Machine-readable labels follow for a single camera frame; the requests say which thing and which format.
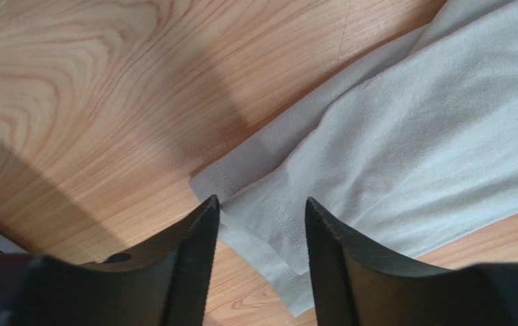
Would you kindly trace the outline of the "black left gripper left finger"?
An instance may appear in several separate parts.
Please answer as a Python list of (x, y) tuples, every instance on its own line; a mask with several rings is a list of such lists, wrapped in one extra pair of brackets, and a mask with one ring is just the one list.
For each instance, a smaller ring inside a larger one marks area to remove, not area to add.
[(219, 200), (100, 263), (42, 256), (27, 268), (11, 325), (200, 325), (219, 226)]

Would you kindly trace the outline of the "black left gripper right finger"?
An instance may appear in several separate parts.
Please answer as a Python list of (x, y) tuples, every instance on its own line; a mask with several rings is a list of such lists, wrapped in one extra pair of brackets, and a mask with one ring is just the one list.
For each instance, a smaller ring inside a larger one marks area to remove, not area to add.
[(349, 227), (314, 198), (305, 208), (319, 325), (486, 325), (486, 284), (401, 255)]

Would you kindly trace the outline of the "beige t-shirt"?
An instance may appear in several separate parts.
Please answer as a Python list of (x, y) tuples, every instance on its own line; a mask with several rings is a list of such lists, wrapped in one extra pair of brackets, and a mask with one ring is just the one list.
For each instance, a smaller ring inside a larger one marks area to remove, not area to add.
[(518, 1), (448, 1), (190, 180), (294, 316), (314, 305), (305, 206), (409, 257), (518, 213)]

